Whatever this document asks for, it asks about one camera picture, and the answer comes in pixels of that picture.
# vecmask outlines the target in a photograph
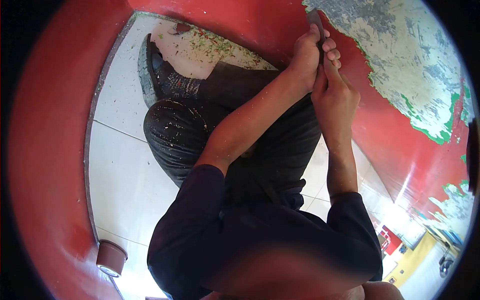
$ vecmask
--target black shoe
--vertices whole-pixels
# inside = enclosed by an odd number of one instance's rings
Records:
[[[160,50],[154,42],[150,41],[150,37],[151,34],[147,34],[138,53],[138,77],[148,108],[165,98],[158,83],[164,82],[168,75],[174,72],[173,67],[163,60]]]

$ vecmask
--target red painted surface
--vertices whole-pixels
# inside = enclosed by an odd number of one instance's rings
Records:
[[[129,0],[137,10],[170,15],[256,51],[277,67],[292,56],[308,25],[300,0]],[[58,299],[119,299],[95,266],[97,245],[88,219],[83,147],[98,75],[132,12],[123,0],[69,0],[52,19],[25,67],[11,116],[8,176],[17,224],[30,257]],[[334,30],[342,72],[360,91],[357,144],[395,199],[410,174],[411,206],[430,216],[444,200],[442,185],[466,178],[460,156],[468,129],[455,107],[455,142],[438,145],[370,87],[370,68],[355,41]]]
[[[293,43],[308,30],[304,6],[300,0],[242,1],[157,1],[129,0],[135,10],[168,15],[211,30],[245,46],[275,66],[285,67]],[[439,208],[428,200],[447,198],[442,185],[458,185],[467,178],[460,156],[465,154],[468,128],[459,120],[461,103],[455,107],[452,142],[439,145],[413,129],[407,117],[391,106],[370,86],[370,67],[356,42],[323,24],[342,54],[342,72],[361,93],[361,102],[353,124],[353,138],[381,177],[393,199],[407,178],[404,207],[414,207],[427,217]]]
[[[392,255],[395,249],[397,249],[400,246],[402,241],[390,229],[388,229],[387,226],[383,226],[382,229],[390,239],[390,243],[388,244],[388,247],[385,249],[385,252],[387,252],[388,255]]]
[[[131,13],[123,0],[67,1],[18,85],[8,142],[12,205],[26,250],[57,299],[121,299],[95,264],[83,159],[94,88]]]

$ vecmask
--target shoe sole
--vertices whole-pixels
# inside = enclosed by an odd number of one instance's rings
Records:
[[[140,52],[138,53],[138,77],[145,104],[151,108],[160,98],[160,87],[156,81],[152,68],[152,44],[150,42],[151,34],[144,38]]]

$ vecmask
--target scraper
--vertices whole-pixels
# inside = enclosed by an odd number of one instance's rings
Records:
[[[322,49],[322,45],[325,42],[325,33],[324,33],[324,27],[322,26],[322,20],[320,20],[320,16],[318,15],[318,11],[316,7],[307,14],[307,21],[308,21],[308,24],[317,25],[318,30],[320,30],[320,41],[317,43],[317,47],[318,47],[318,50],[320,51],[320,63],[323,64],[324,50]]]

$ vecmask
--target dark navy shirt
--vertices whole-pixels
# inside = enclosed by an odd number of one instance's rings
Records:
[[[169,299],[198,300],[211,292],[199,284],[206,272],[266,242],[301,245],[339,267],[381,280],[380,246],[360,194],[335,196],[324,222],[298,210],[300,191],[279,195],[287,205],[265,201],[224,207],[223,173],[211,165],[193,168],[150,241],[147,264],[154,280]]]

